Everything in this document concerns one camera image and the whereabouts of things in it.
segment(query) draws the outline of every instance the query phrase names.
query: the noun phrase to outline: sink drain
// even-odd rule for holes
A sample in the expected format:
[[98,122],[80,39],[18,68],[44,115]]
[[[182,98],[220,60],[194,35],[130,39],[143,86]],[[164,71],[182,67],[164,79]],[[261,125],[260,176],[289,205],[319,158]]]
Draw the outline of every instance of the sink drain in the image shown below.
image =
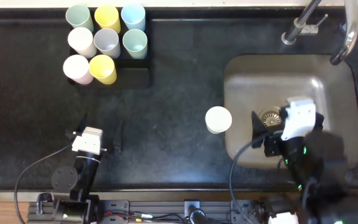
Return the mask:
[[283,122],[280,117],[280,108],[275,106],[266,110],[262,110],[259,113],[259,118],[262,120],[266,128],[269,126],[281,124]]

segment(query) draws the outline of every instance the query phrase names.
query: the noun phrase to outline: plastic cup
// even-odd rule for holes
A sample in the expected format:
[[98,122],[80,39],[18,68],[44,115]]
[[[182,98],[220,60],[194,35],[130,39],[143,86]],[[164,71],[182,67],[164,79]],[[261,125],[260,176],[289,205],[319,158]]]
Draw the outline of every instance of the plastic cup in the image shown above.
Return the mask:
[[140,4],[124,6],[121,10],[121,17],[129,30],[140,29],[144,31],[146,28],[146,11]]
[[74,28],[85,27],[93,32],[90,10],[83,5],[75,5],[67,9],[66,20]]
[[113,84],[117,80],[117,71],[111,57],[97,55],[89,63],[91,75],[105,85]]
[[101,29],[95,35],[93,39],[94,45],[104,55],[108,55],[112,58],[118,58],[121,53],[119,46],[118,34],[112,29]]
[[102,29],[113,29],[118,34],[121,31],[118,10],[114,6],[100,6],[94,12],[94,19]]
[[96,54],[96,47],[93,44],[92,32],[84,27],[73,29],[68,34],[68,45],[80,55],[91,58]]
[[92,82],[93,76],[90,74],[90,64],[82,55],[72,55],[65,60],[63,72],[68,78],[81,85]]
[[122,38],[122,44],[134,59],[143,59],[147,55],[147,36],[141,30],[127,31]]
[[230,112],[222,106],[214,106],[205,115],[205,123],[208,131],[219,134],[227,131],[231,126]]

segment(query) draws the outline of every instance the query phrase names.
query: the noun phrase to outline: white cup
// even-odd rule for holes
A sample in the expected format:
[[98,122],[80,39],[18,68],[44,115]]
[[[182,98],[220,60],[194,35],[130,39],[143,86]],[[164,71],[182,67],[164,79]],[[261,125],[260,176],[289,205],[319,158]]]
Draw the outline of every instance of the white cup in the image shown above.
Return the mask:
[[67,38],[68,44],[80,55],[91,58],[96,54],[92,32],[84,27],[73,29]]
[[144,31],[146,28],[146,11],[140,4],[124,6],[121,10],[121,17],[129,30],[140,29]]
[[121,53],[118,34],[113,29],[99,30],[94,35],[93,42],[96,48],[98,48],[104,55],[108,55],[112,58],[118,58]]
[[75,5],[68,8],[66,11],[66,20],[74,28],[85,27],[93,32],[91,13],[86,6]]
[[81,85],[92,82],[93,76],[90,73],[90,64],[82,55],[72,55],[65,60],[63,72],[68,78]]
[[208,131],[219,134],[227,131],[231,126],[230,112],[222,106],[214,106],[205,114],[205,123]]
[[147,36],[141,30],[127,31],[122,38],[122,44],[134,59],[143,59],[147,55]]

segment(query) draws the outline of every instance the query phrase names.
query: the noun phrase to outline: black countertop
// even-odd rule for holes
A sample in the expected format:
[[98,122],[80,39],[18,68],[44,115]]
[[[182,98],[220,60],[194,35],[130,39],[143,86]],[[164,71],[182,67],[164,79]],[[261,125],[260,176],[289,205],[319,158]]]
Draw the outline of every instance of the black countertop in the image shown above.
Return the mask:
[[[228,15],[220,9],[189,11],[148,10],[153,80],[144,90],[69,85],[62,71],[70,31],[64,10],[0,11],[0,190],[12,190],[25,167],[64,147],[65,130],[85,112],[88,126],[107,136],[125,121],[124,152],[103,159],[94,190],[226,189],[231,159],[224,134],[209,133],[204,116],[223,105],[228,61],[243,54],[331,54],[343,42],[337,32],[343,9],[328,10],[319,34],[292,46],[280,37],[299,9],[233,9],[230,19],[220,19]],[[358,92],[358,42],[347,62]],[[52,172],[74,159],[71,151],[47,159],[23,176],[20,188],[51,189]],[[238,187],[251,190],[290,190],[288,179],[273,169],[238,167],[234,174]],[[346,180],[358,189],[358,166]]]

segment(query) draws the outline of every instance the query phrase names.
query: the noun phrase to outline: sink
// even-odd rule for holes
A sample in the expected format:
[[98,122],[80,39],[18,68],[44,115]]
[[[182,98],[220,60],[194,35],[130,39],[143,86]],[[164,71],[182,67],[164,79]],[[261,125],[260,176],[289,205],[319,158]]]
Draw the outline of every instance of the sink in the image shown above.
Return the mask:
[[[275,109],[292,96],[308,96],[324,115],[324,130],[342,136],[349,167],[358,163],[358,104],[351,68],[333,66],[328,55],[243,55],[224,71],[224,106],[232,115],[226,131],[226,150],[234,158],[251,141],[251,112],[267,125],[280,122]],[[264,149],[248,149],[239,165],[277,167],[280,157],[265,157]]]

